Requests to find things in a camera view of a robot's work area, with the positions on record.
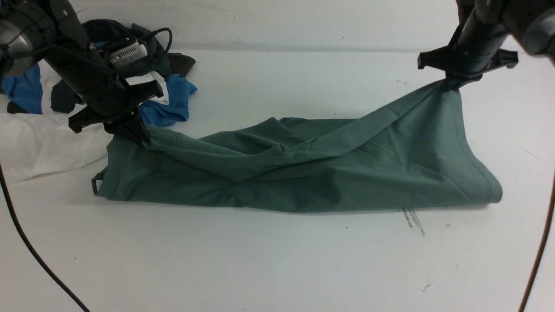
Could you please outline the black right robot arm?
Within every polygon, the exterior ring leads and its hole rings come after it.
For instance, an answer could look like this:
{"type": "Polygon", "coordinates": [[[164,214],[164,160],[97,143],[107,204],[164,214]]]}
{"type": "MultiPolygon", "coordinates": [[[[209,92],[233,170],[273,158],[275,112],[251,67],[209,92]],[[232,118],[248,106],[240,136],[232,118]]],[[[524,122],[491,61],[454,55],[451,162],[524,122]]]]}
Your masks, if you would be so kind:
{"type": "Polygon", "coordinates": [[[458,90],[484,73],[514,68],[515,51],[502,49],[513,37],[533,57],[555,57],[555,3],[552,0],[458,0],[459,24],[448,45],[418,56],[418,69],[445,73],[445,89],[458,90]]]}

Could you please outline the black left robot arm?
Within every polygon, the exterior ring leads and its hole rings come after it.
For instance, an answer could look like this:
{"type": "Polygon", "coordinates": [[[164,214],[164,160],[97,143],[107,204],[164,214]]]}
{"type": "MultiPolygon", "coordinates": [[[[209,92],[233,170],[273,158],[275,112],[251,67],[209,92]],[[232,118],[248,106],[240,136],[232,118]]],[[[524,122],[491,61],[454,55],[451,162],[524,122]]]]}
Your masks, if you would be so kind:
{"type": "Polygon", "coordinates": [[[150,141],[139,105],[163,95],[156,81],[129,85],[109,56],[99,53],[67,0],[1,2],[1,77],[23,75],[45,60],[84,101],[68,126],[75,133],[101,123],[138,144],[150,141]]]}

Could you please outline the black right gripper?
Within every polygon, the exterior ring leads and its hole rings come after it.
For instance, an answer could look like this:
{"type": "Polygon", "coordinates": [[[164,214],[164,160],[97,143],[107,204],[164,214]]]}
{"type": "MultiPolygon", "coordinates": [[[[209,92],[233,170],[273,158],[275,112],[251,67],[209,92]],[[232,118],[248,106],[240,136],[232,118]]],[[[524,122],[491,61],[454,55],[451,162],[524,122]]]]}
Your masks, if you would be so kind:
{"type": "Polygon", "coordinates": [[[418,69],[426,67],[445,73],[444,90],[458,91],[461,87],[480,81],[485,73],[512,69],[519,63],[516,51],[493,47],[441,47],[422,52],[418,56],[418,69]]]}

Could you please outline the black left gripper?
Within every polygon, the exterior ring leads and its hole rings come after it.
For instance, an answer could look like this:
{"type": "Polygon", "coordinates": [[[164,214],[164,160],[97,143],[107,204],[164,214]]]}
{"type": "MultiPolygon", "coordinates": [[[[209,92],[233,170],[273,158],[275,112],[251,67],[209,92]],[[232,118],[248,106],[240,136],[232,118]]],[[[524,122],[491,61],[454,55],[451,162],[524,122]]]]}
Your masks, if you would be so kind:
{"type": "Polygon", "coordinates": [[[124,82],[105,82],[92,91],[83,93],[86,107],[70,117],[73,132],[101,123],[107,133],[137,144],[149,143],[150,134],[139,114],[139,105],[152,97],[162,96],[156,81],[129,85],[124,82]]]}

